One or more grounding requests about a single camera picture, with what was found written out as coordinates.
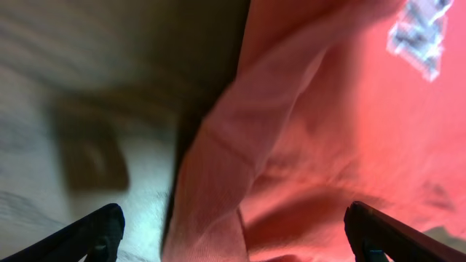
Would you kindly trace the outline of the red soccer t-shirt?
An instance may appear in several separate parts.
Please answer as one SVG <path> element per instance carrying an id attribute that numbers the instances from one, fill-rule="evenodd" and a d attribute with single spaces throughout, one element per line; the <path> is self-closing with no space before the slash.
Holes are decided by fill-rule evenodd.
<path id="1" fill-rule="evenodd" d="M 252 1 L 183 159 L 164 261 L 352 261 L 347 207 L 465 237 L 465 3 L 442 72 L 388 55 L 397 1 Z"/>

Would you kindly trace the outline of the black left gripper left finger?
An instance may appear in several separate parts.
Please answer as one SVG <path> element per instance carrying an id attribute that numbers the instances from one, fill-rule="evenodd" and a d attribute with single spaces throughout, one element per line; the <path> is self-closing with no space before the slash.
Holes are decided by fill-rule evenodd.
<path id="1" fill-rule="evenodd" d="M 122 208 L 111 203 L 1 262 L 116 262 L 124 231 Z"/>

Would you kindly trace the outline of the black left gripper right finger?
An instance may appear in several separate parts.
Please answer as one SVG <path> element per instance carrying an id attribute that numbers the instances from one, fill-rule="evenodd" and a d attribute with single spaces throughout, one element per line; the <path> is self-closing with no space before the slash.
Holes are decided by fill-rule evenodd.
<path id="1" fill-rule="evenodd" d="M 356 262 L 465 262 L 465 254 L 359 201 L 344 214 Z"/>

